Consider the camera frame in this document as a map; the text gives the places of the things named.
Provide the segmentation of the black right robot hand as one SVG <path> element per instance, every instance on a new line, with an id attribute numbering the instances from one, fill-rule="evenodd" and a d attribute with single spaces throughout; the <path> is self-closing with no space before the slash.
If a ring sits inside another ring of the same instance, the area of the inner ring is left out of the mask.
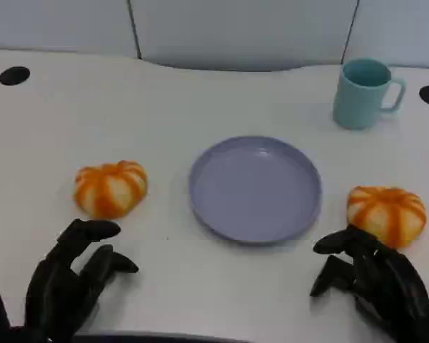
<path id="1" fill-rule="evenodd" d="M 318 240 L 327 260 L 310 295 L 352 294 L 357 310 L 395 342 L 429 342 L 429 296 L 408 258 L 352 224 Z"/>

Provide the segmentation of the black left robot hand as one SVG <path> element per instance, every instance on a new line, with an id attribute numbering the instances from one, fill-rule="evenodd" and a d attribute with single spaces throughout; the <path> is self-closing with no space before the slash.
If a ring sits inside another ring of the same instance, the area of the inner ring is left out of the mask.
<path id="1" fill-rule="evenodd" d="M 53 342 L 70 342 L 91 315 L 108 282 L 118 273 L 138 272 L 138 266 L 110 244 L 100 246 L 79 273 L 71 268 L 90 244 L 120 232 L 120 226 L 111 221 L 73 220 L 31 277 L 24 325 Z"/>

